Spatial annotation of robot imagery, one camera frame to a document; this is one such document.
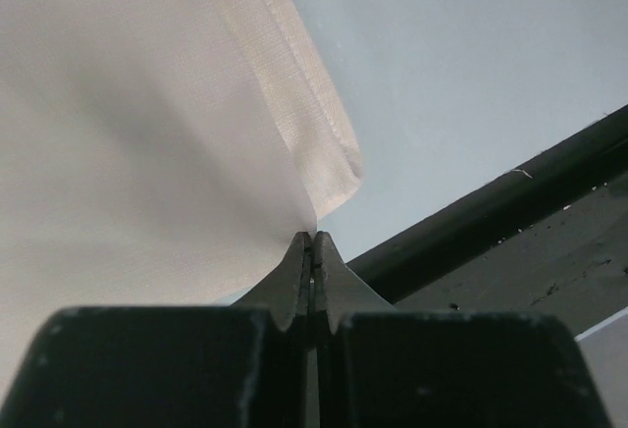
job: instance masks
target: white wall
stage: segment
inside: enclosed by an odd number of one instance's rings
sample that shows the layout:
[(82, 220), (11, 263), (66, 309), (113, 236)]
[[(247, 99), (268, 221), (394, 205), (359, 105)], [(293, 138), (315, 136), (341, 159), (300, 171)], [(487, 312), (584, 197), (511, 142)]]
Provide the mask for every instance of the white wall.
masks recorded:
[(353, 123), (348, 260), (628, 103), (628, 0), (293, 0)]

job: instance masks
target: clamp jaw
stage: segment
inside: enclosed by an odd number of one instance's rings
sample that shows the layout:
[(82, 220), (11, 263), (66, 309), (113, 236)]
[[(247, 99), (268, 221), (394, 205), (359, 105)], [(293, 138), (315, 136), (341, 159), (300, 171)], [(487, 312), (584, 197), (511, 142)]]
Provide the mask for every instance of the clamp jaw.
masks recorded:
[(318, 233), (230, 307), (59, 311), (0, 411), (25, 426), (610, 425), (554, 318), (397, 312)]

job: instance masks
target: white fabric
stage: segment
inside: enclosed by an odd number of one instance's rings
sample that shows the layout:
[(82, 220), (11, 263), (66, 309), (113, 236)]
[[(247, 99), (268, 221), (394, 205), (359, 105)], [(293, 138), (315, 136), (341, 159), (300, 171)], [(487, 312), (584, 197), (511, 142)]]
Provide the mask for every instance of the white fabric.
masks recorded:
[(208, 303), (356, 190), (289, 0), (0, 0), (0, 397), (56, 308)]

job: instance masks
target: black bar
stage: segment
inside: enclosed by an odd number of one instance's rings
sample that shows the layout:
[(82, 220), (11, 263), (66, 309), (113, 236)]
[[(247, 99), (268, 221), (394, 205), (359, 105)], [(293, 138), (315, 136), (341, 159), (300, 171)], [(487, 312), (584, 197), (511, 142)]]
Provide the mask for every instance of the black bar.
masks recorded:
[(628, 106), (365, 252), (348, 266), (379, 295), (397, 302), (626, 169)]

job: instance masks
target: gray surface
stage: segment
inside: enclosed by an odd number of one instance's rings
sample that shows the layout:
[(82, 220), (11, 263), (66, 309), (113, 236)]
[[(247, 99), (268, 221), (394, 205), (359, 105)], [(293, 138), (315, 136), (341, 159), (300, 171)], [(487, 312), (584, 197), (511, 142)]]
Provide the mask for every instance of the gray surface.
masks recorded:
[(574, 335), (596, 325), (628, 304), (628, 173), (569, 205), (397, 307), (538, 311)]
[(293, 0), (364, 156), (345, 260), (628, 103), (626, 0)]
[(615, 428), (628, 428), (628, 307), (580, 342)]

